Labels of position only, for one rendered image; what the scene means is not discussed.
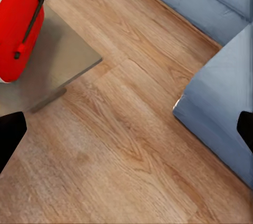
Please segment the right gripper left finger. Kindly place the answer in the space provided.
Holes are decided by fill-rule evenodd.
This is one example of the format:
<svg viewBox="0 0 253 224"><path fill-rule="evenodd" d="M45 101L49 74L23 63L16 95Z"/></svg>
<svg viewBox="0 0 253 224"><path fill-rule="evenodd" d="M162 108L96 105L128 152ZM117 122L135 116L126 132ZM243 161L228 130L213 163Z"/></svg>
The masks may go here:
<svg viewBox="0 0 253 224"><path fill-rule="evenodd" d="M0 117L0 173L27 131L22 111Z"/></svg>

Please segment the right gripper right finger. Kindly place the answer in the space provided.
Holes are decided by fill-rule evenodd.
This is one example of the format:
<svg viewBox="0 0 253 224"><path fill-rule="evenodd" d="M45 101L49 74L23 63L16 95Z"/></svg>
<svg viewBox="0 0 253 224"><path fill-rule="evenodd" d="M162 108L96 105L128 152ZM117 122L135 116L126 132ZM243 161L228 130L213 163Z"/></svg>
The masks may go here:
<svg viewBox="0 0 253 224"><path fill-rule="evenodd" d="M238 118L237 131L253 152L253 113L242 111Z"/></svg>

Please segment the radio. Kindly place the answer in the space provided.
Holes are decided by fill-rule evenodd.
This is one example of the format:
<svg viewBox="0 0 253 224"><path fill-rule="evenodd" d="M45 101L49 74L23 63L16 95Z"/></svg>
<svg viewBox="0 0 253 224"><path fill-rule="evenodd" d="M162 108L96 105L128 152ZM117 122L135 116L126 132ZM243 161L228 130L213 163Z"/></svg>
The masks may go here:
<svg viewBox="0 0 253 224"><path fill-rule="evenodd" d="M44 0L0 0L0 82L23 73L44 21Z"/></svg>

